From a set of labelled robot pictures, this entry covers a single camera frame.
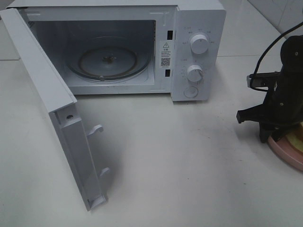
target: power level knob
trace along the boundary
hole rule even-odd
[[[190,40],[190,48],[193,53],[202,54],[207,51],[209,40],[204,34],[194,35]]]
[[[203,78],[203,71],[199,65],[191,65],[187,69],[187,79],[191,82],[198,82]]]

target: qr code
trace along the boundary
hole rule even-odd
[[[169,66],[170,58],[161,58],[161,66]]]

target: microwave oven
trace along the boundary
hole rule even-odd
[[[218,0],[15,0],[0,11],[87,210],[106,201],[74,95],[206,100],[225,10]]]

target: pink plate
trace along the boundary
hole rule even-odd
[[[286,137],[283,137],[277,142],[269,137],[268,144],[285,162],[303,171],[303,153],[293,147]]]

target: open microwave door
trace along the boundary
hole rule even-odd
[[[42,47],[16,9],[0,11],[0,17],[53,123],[87,210],[106,201],[102,175],[97,173],[88,137],[102,126],[85,132],[77,102]]]

